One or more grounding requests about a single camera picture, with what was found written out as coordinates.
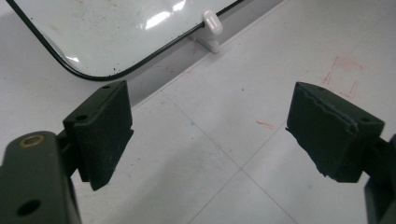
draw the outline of black rubber edge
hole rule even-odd
[[[193,27],[192,29],[190,29],[189,31],[187,31],[186,33],[178,36],[177,38],[175,38],[174,40],[172,40],[171,42],[169,42],[168,44],[166,44],[165,46],[163,46],[160,49],[157,49],[156,51],[154,51],[152,54],[150,54],[148,57],[144,58],[142,61],[134,64],[132,67],[129,67],[117,74],[114,75],[109,75],[108,77],[93,77],[87,74],[83,74],[80,73],[78,70],[74,69],[72,66],[70,66],[67,62],[65,62],[62,57],[56,52],[56,50],[50,45],[50,43],[47,41],[47,39],[38,31],[38,29],[33,25],[33,23],[31,22],[31,20],[29,20],[29,18],[24,14],[24,12],[21,10],[21,8],[15,3],[14,0],[6,0],[8,2],[8,4],[12,7],[12,9],[14,9],[14,11],[17,13],[18,16],[20,16],[20,18],[22,19],[22,21],[27,25],[27,27],[33,32],[33,34],[37,37],[37,39],[41,42],[42,45],[44,45],[44,47],[49,51],[49,53],[52,55],[52,57],[55,58],[55,60],[61,65],[63,66],[66,70],[68,70],[70,73],[72,73],[73,75],[76,75],[78,77],[82,77],[84,79],[88,79],[88,80],[93,80],[93,81],[110,81],[110,80],[115,80],[117,78],[120,77],[124,77],[130,73],[132,73],[134,70],[136,70],[137,68],[143,66],[145,63],[151,61],[152,59],[154,59],[155,57],[157,57],[158,55],[160,55],[162,52],[166,51],[167,49],[171,48],[172,46],[174,46],[178,41],[180,41],[181,39],[191,35],[192,33],[194,33],[195,31],[199,30],[200,28],[205,27],[205,24],[203,22],[199,23],[198,25],[196,25],[195,27]],[[232,3],[231,5],[225,7],[223,10],[221,10],[220,12],[216,13],[218,16],[221,16],[222,14],[224,14],[226,11],[230,10],[231,8],[235,7],[236,5],[238,5],[239,3],[243,2],[245,0],[237,0],[234,3]]]

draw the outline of clamp jaw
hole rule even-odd
[[[105,85],[64,120],[64,130],[12,141],[0,170],[0,223],[78,224],[70,176],[97,190],[113,175],[133,131],[125,81]]]
[[[321,87],[297,82],[287,130],[318,170],[337,182],[356,183],[364,171],[370,224],[396,222],[396,135],[379,136],[384,121]]]

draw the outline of white clip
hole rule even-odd
[[[217,37],[222,33],[223,26],[219,17],[212,10],[205,11],[203,17],[205,28],[195,32],[192,38],[213,53],[219,53]]]

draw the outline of red scribble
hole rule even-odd
[[[262,122],[262,121],[259,121],[259,120],[256,120],[256,122],[257,122],[258,124],[260,124],[260,125],[262,125],[262,126],[268,128],[268,129],[271,129],[271,130],[274,130],[274,129],[275,129],[274,125],[272,125],[272,124],[270,124],[270,123],[265,123],[265,122]]]
[[[332,68],[330,72],[327,74],[325,78],[323,78],[323,85],[329,88],[329,90],[333,91],[334,89],[337,89],[336,86],[334,86],[334,83],[331,83],[332,80],[332,75],[334,73],[334,70],[336,68],[342,68],[345,70],[353,70],[353,69],[359,69],[360,71],[363,70],[363,66],[356,63],[350,58],[342,58],[340,56],[337,56],[334,58],[332,62]],[[344,95],[345,97],[348,98],[354,98],[356,95],[356,90],[358,88],[358,81],[354,80],[350,91],[349,92],[344,92],[344,91],[339,91],[338,93],[341,95]]]
[[[350,88],[350,91],[348,93],[345,92],[339,92],[341,95],[344,95],[347,98],[355,98],[356,95],[356,89],[358,88],[358,81],[354,81],[352,87]]]

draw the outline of glass panel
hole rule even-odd
[[[220,12],[235,0],[8,2],[65,67],[104,79],[135,70],[198,28],[205,10]]]

